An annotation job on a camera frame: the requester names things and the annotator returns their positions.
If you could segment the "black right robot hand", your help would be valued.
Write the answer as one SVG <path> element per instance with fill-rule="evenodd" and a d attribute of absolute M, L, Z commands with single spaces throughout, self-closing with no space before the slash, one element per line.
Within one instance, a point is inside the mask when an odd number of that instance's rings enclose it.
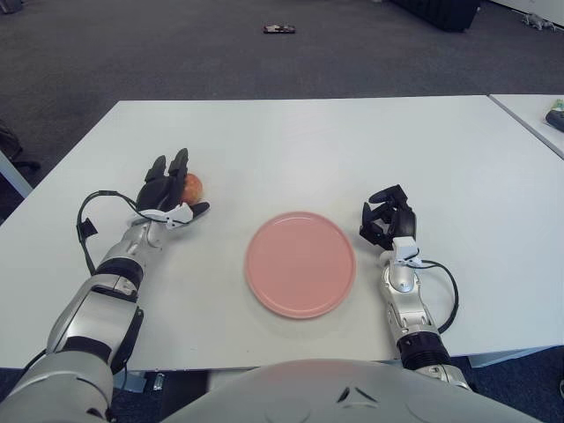
<path fill-rule="evenodd" d="M 373 194 L 363 204 L 360 236 L 384 250 L 392 250 L 397 237 L 416 239 L 417 218 L 407 200 L 400 185 Z"/>

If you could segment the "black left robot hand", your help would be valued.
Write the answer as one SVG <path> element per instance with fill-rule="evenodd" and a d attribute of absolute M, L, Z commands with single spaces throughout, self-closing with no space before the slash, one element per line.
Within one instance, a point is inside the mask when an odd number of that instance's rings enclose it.
<path fill-rule="evenodd" d="M 203 185 L 188 171 L 188 164 L 187 148 L 182 148 L 169 164 L 165 155 L 159 156 L 147 171 L 144 185 L 137 194 L 137 209 L 170 212 L 187 205 L 194 218 L 206 213 L 211 206 L 203 200 Z"/>

